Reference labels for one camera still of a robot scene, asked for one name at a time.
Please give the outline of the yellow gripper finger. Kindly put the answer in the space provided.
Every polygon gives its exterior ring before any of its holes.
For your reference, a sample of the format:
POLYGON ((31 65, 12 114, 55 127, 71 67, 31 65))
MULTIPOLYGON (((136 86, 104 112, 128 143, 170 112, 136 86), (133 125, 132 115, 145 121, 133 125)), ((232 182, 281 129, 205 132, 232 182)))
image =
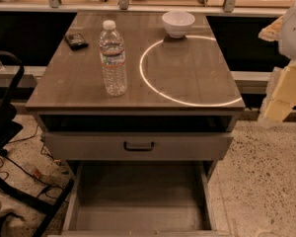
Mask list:
POLYGON ((259 109, 260 124, 280 124, 296 107, 296 60, 270 74, 266 96, 259 109))
POLYGON ((267 27, 259 32, 259 38, 266 41, 279 41, 279 34, 282 27, 283 16, 277 18, 267 27))

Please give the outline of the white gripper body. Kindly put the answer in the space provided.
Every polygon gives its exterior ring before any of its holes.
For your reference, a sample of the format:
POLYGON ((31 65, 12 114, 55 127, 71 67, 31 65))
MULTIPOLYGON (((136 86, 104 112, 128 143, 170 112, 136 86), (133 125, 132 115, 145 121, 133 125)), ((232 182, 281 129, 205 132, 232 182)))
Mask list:
POLYGON ((283 17, 278 46, 282 55, 296 60, 296 1, 283 17))

